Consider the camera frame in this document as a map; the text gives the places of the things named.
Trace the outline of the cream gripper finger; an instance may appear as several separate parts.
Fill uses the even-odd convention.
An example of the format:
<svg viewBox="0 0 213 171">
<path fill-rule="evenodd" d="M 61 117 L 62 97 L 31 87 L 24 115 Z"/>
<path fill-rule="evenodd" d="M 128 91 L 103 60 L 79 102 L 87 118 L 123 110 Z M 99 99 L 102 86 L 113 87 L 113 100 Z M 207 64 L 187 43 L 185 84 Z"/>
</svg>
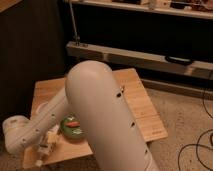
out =
<svg viewBox="0 0 213 171">
<path fill-rule="evenodd" d="M 48 144 L 55 144 L 59 140 L 59 135 L 54 132 L 48 132 L 47 133 L 47 143 Z"/>
</svg>

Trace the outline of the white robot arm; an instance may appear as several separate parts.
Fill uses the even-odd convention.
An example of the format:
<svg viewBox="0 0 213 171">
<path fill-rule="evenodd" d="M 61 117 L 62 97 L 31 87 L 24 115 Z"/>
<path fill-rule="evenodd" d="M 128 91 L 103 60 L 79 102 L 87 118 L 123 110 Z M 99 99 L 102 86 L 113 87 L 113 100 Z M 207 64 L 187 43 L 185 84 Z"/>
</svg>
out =
<svg viewBox="0 0 213 171">
<path fill-rule="evenodd" d="M 159 171 L 111 68 L 92 60 L 75 65 L 33 119 L 16 115 L 3 122 L 7 151 L 22 152 L 71 113 L 102 171 Z"/>
</svg>

